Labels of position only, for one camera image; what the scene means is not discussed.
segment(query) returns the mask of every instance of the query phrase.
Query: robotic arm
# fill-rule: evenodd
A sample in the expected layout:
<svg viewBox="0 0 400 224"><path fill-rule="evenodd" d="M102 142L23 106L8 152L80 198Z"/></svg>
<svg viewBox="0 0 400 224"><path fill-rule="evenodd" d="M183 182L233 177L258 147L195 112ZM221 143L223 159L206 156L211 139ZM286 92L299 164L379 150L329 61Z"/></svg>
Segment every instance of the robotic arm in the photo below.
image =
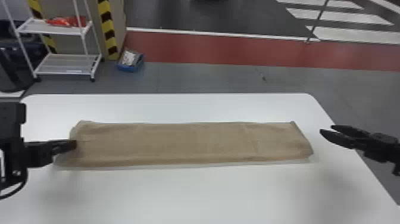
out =
<svg viewBox="0 0 400 224"><path fill-rule="evenodd" d="M370 133L352 126L332 125L334 131L321 129L328 141L364 152L364 156L380 163L395 164L393 174L400 176L400 144L397 138L382 133Z"/></svg>
<svg viewBox="0 0 400 224"><path fill-rule="evenodd" d="M53 156L76 148L76 141L24 142L21 125L26 121L26 106L0 103L0 200L19 192L28 180L28 168L53 163ZM2 194L2 191L14 188Z"/></svg>

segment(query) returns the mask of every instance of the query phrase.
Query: yellow and black striped pillar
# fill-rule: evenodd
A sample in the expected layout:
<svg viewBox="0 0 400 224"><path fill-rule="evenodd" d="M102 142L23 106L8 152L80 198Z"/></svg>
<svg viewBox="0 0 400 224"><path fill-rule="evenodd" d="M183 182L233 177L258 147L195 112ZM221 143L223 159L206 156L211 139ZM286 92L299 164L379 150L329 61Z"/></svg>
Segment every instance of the yellow and black striped pillar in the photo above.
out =
<svg viewBox="0 0 400 224"><path fill-rule="evenodd" d="M42 7L40 7L38 0L27 0L27 1L29 4L29 8L32 11L33 16L35 18L43 19ZM53 54L57 53L57 50L55 48L55 43L54 43L53 39L50 37L50 35L43 35L43 41L49 47L50 51Z"/></svg>
<svg viewBox="0 0 400 224"><path fill-rule="evenodd" d="M105 38L105 49L108 53L108 59L116 60L118 59L118 46L117 39L115 38L110 2L108 0L98 0L98 10L101 19L101 29Z"/></svg>

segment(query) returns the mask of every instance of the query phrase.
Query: beige towel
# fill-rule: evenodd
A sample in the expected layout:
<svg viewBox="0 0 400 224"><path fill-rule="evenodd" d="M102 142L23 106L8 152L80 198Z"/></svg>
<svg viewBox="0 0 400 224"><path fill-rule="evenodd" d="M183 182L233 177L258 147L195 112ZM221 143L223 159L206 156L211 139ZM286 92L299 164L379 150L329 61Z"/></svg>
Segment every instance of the beige towel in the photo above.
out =
<svg viewBox="0 0 400 224"><path fill-rule="evenodd" d="M310 143L290 123L106 124L79 122L77 150L60 166L110 167L293 160L309 157Z"/></svg>

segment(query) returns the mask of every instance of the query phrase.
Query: red object on shelf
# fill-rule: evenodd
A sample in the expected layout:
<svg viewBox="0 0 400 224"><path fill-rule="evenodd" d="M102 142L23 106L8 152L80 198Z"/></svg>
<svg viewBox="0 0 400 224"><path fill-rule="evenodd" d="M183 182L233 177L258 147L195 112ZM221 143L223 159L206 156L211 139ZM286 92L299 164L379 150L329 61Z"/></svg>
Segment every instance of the red object on shelf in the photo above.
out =
<svg viewBox="0 0 400 224"><path fill-rule="evenodd" d="M86 17L81 15L79 17L82 27L86 27ZM78 18L76 16L72 17L56 17L46 20L46 23L53 26L64 26L64 27L79 27Z"/></svg>

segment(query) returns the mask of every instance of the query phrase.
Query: white table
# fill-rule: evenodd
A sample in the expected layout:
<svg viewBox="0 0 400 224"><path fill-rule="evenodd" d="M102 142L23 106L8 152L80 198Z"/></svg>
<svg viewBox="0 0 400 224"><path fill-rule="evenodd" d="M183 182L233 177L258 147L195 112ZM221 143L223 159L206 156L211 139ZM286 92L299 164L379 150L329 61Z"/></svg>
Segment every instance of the white table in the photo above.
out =
<svg viewBox="0 0 400 224"><path fill-rule="evenodd" d="M399 208L356 152L318 133L333 124L307 94L34 95L27 141L96 122L296 121L309 163L102 171L32 170L0 202L1 223L399 223Z"/></svg>

